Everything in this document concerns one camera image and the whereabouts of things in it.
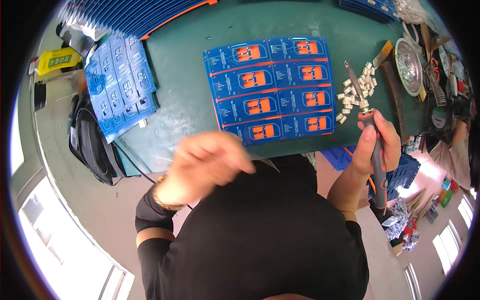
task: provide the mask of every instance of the mesh bag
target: mesh bag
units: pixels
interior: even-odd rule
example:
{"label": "mesh bag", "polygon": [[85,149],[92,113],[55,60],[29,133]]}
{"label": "mesh bag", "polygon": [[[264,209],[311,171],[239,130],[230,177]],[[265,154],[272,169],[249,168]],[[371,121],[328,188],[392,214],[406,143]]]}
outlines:
{"label": "mesh bag", "polygon": [[69,148],[73,155],[80,160],[95,177],[102,183],[113,185],[115,176],[125,177],[119,166],[119,159],[113,152],[112,146],[107,144],[100,130],[88,94],[82,95],[75,110],[72,127],[75,128],[76,145],[69,139]]}

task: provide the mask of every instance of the person's right hand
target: person's right hand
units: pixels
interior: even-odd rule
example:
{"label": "person's right hand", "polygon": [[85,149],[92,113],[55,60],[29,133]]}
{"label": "person's right hand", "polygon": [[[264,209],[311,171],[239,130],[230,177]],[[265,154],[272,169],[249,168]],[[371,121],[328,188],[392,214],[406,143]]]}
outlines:
{"label": "person's right hand", "polygon": [[[375,125],[382,136],[384,148],[385,171],[393,171],[398,167],[401,155],[401,141],[393,124],[382,116],[377,110],[373,115]],[[352,165],[360,175],[373,174],[372,153],[377,139],[375,128],[372,125],[365,127],[363,122],[357,123],[362,130],[357,149],[353,153]]]}
{"label": "person's right hand", "polygon": [[254,173],[238,136],[229,132],[206,132],[180,142],[165,180],[157,189],[167,205],[186,205],[206,197],[216,185],[232,182],[238,173]]}

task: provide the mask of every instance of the work table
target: work table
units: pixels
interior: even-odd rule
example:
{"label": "work table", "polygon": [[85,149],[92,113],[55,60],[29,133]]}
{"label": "work table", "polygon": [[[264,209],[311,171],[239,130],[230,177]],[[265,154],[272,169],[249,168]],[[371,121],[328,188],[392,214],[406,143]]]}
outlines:
{"label": "work table", "polygon": [[[365,63],[373,60],[387,40],[395,44],[403,34],[401,23],[380,24],[342,9],[335,0],[243,3],[223,0],[214,5],[203,5],[161,26],[146,40],[150,67],[158,80],[156,97],[160,108],[147,119],[145,128],[135,126],[117,139],[144,172],[166,171],[181,137],[218,130],[203,51],[273,36],[324,36],[338,94],[342,92],[342,82],[348,78],[345,60],[360,75]],[[378,85],[373,96],[368,98],[370,106],[380,110],[398,130],[380,70],[375,78]],[[419,134],[425,119],[424,107],[403,88],[401,100],[408,134]],[[343,108],[340,101],[336,105],[337,111]],[[358,111],[354,108],[345,123],[338,123],[334,134],[247,149],[256,158],[356,145],[361,132],[357,128]],[[138,174],[124,157],[122,161],[128,175]]]}

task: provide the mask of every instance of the pile of white connectors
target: pile of white connectors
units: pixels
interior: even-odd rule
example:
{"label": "pile of white connectors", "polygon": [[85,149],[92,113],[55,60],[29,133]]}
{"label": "pile of white connectors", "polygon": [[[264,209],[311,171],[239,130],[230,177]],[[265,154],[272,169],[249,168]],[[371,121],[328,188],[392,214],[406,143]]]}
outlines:
{"label": "pile of white connectors", "polygon": [[[377,80],[372,76],[375,75],[375,68],[372,66],[371,62],[367,62],[361,76],[358,78],[358,83],[360,89],[362,90],[362,96],[364,99],[373,95],[374,88],[377,86]],[[352,86],[352,81],[347,79],[343,82],[343,93],[336,95],[336,98],[342,101],[343,109],[336,116],[336,120],[343,124],[347,119],[347,115],[350,114],[350,110],[353,109],[353,106],[360,105],[360,97],[357,95],[357,91]]]}

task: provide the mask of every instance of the wristwatch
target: wristwatch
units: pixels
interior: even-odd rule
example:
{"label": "wristwatch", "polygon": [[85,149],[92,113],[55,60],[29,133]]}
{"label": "wristwatch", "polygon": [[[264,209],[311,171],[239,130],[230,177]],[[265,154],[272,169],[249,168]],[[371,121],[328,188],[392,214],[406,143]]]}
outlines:
{"label": "wristwatch", "polygon": [[161,207],[163,207],[165,209],[175,210],[175,211],[181,210],[181,208],[184,207],[184,205],[168,205],[168,204],[163,203],[162,200],[158,197],[158,195],[156,193],[156,190],[157,190],[158,187],[160,187],[162,185],[162,181],[164,179],[165,179],[165,176],[160,176],[156,180],[155,187],[153,188],[153,199],[155,200],[155,202],[158,203],[158,205],[160,205]]}

